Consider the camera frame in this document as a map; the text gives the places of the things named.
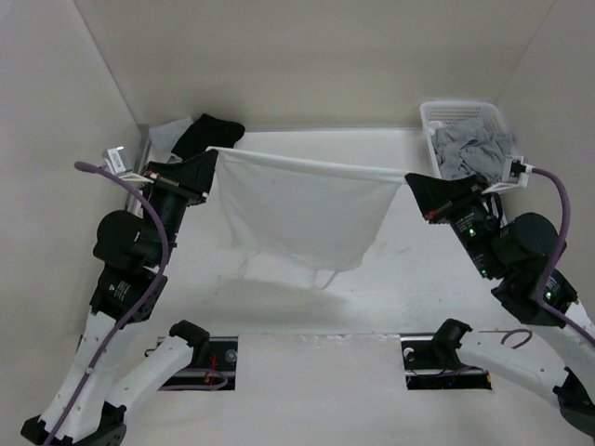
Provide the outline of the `white tank top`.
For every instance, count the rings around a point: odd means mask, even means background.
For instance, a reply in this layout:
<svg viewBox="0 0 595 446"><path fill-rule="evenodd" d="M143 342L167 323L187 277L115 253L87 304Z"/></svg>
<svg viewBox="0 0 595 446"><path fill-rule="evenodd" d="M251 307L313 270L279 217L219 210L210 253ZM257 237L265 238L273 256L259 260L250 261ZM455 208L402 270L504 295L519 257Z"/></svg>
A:
<svg viewBox="0 0 595 446"><path fill-rule="evenodd" d="M357 269L405 173L215 147L219 203L237 249L318 274Z"/></svg>

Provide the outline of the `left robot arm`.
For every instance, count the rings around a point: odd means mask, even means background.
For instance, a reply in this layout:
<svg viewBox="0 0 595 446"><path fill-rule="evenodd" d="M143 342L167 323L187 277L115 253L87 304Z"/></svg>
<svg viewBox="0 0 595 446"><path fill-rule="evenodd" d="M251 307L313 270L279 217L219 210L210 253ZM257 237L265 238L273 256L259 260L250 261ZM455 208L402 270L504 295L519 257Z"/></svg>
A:
<svg viewBox="0 0 595 446"><path fill-rule="evenodd" d="M217 151L209 149L180 163L149 163L130 179L107 167L75 164L126 189L143 212L116 210L99 223L93 255L104 268L86 328L55 398L21 428L30 443L118 445L131 415L169 378L184 367L195 371L207 363L208 332L180 321L147 359L124 378L116 377L167 284L165 268L186 209L208 197L217 158Z"/></svg>

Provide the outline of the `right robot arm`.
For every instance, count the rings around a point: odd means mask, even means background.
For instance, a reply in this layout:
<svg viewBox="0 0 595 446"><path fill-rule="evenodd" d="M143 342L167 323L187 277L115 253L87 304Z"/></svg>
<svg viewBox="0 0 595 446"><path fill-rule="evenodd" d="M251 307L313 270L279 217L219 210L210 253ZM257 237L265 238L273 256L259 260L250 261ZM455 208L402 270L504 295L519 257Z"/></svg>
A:
<svg viewBox="0 0 595 446"><path fill-rule="evenodd" d="M547 365L519 350L483 339L456 319L442 323L422 350L404 355L432 361L437 379L484 369L536 394L575 429L594 435L594 324L575 288L555 266L566 247L559 229L536 213L503 221L502 204L484 177L444 180L405 176L422 217L447 225L481 277L496 280L492 296L517 322L541 337L561 359Z"/></svg>

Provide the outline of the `folded black tank top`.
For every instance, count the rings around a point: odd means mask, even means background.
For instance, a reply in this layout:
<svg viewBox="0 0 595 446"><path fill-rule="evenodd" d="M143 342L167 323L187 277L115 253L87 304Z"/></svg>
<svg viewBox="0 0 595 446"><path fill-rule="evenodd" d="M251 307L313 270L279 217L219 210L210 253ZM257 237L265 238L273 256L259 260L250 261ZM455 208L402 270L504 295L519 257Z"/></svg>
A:
<svg viewBox="0 0 595 446"><path fill-rule="evenodd" d="M182 134L172 153L187 160L205 152L208 147L233 149L244 134L245 127L242 124L204 113Z"/></svg>

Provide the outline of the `folded grey tank top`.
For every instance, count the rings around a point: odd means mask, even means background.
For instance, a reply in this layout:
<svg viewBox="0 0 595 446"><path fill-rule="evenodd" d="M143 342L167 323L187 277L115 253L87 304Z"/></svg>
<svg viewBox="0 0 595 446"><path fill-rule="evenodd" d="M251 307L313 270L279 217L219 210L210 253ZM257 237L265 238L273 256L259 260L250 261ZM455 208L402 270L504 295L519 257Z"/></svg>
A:
<svg viewBox="0 0 595 446"><path fill-rule="evenodd" d="M191 117L149 128L151 142L150 159L158 163L176 163L181 158L173 153L178 140L193 124Z"/></svg>

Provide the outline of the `grey tank tops pile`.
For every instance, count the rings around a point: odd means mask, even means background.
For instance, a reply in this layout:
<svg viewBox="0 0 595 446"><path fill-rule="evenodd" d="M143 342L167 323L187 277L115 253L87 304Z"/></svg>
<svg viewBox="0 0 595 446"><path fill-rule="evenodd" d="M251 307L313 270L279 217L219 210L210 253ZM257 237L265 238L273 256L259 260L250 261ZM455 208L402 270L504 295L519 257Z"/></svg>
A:
<svg viewBox="0 0 595 446"><path fill-rule="evenodd" d="M479 118L436 124L430 130L430 141L440 176L446 180L479 174L496 184L502 179L506 157L514 149L511 134L491 131Z"/></svg>

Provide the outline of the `white plastic laundry basket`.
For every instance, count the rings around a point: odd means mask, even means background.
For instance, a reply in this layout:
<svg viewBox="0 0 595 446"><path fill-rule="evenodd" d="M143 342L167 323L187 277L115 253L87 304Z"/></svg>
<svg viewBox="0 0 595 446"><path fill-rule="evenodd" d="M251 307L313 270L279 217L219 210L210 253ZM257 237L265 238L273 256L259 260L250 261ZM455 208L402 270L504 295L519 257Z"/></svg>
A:
<svg viewBox="0 0 595 446"><path fill-rule="evenodd" d="M452 125L472 118L480 118L490 131L509 132L499 108L491 103L473 100L434 100L423 102L419 106L422 122L422 133L425 137L430 155L431 172L435 177L442 177L439 171L438 158L431 143L430 130L437 123Z"/></svg>

